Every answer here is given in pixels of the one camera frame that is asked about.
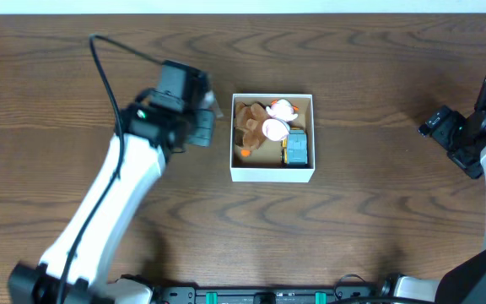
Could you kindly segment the pig face lollipop toy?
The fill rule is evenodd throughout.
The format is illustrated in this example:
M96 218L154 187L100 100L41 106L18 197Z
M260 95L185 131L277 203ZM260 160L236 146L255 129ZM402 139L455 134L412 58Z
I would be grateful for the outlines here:
M205 94L202 107L204 109L212 111L217 118L222 118L224 116L223 112L220 109L216 95L212 90L208 91Z

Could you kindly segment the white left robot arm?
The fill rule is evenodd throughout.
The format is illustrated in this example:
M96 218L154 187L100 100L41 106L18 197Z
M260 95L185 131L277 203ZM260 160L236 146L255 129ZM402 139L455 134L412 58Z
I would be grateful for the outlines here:
M184 144L207 147L219 110L131 104L116 116L105 161L77 212L36 267L15 266L13 303L150 303L154 287L129 276L109 282L116 250L168 159Z

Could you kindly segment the yellow grey toy truck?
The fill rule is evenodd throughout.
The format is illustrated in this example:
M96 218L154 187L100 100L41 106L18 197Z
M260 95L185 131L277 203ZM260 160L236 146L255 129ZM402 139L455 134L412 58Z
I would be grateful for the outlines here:
M308 164L307 136L302 129L291 129L282 140L281 160L286 166L306 166Z

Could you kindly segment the pink white plush toy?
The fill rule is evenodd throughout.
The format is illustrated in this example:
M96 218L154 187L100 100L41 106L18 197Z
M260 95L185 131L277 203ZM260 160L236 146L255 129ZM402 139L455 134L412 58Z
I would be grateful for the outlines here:
M274 100L270 106L265 108L269 118L262 124L262 133L271 141L279 142L288 137L290 132L289 123L298 117L298 108L288 100Z

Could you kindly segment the brown plush toy with orange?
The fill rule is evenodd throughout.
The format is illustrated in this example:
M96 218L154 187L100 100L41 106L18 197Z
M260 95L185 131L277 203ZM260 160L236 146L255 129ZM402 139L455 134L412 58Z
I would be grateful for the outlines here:
M240 148L240 155L248 157L265 142L262 132L263 123L269 119L265 108L260 103L248 106L243 102L235 103L235 139L234 144Z

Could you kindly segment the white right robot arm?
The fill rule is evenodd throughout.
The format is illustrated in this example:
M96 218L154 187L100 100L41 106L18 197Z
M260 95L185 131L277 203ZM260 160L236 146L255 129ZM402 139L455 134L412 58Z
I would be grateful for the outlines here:
M486 76L470 116L442 106L418 131L436 141L467 176L482 177L486 195ZM377 295L383 303L486 303L486 220L481 253L440 280L406 275L388 279Z

